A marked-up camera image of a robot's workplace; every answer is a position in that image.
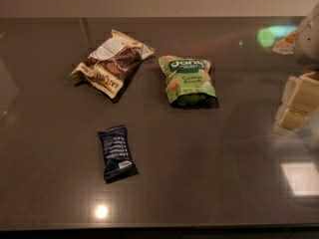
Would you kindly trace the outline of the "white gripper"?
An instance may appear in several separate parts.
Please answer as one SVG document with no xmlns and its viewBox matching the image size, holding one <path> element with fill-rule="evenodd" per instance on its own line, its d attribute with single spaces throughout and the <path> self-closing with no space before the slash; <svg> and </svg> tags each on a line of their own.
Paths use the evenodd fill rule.
<svg viewBox="0 0 319 239">
<path fill-rule="evenodd" d="M 301 21 L 298 29 L 275 43 L 272 51 L 280 55 L 294 54 L 298 64 L 309 70 L 319 70 L 319 3 Z M 319 72 L 290 76 L 273 130 L 281 135 L 297 131 L 318 108 Z"/>
</svg>

